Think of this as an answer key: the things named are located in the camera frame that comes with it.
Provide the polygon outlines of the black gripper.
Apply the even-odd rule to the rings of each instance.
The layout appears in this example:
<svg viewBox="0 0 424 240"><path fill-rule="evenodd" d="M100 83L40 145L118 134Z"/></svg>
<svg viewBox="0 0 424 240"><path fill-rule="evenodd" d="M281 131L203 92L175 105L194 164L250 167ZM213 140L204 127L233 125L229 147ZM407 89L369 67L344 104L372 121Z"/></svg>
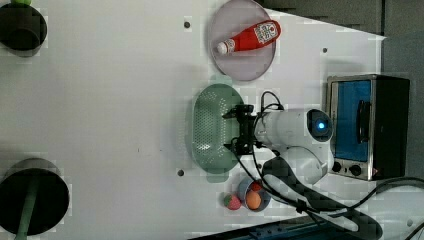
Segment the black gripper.
<svg viewBox="0 0 424 240"><path fill-rule="evenodd" d="M223 119L235 118L238 123L239 136L233 137L225 147L235 156L252 155L255 144L253 105L237 104L222 116Z"/></svg>

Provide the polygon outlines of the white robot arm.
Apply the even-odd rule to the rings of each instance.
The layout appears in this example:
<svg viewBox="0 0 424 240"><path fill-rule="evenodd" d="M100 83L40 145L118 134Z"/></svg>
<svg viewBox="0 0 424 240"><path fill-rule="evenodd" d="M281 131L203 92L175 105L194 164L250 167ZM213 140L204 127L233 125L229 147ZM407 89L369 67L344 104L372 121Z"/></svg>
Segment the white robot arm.
<svg viewBox="0 0 424 240"><path fill-rule="evenodd" d="M259 181L274 199L315 215L358 238L378 240L382 226L369 214L314 188L334 166L330 150L333 124L318 109L271 111L262 108L252 114L251 105L238 104L223 115L234 118L239 135L225 145L236 157L254 156L265 147L275 156L258 170Z"/></svg>

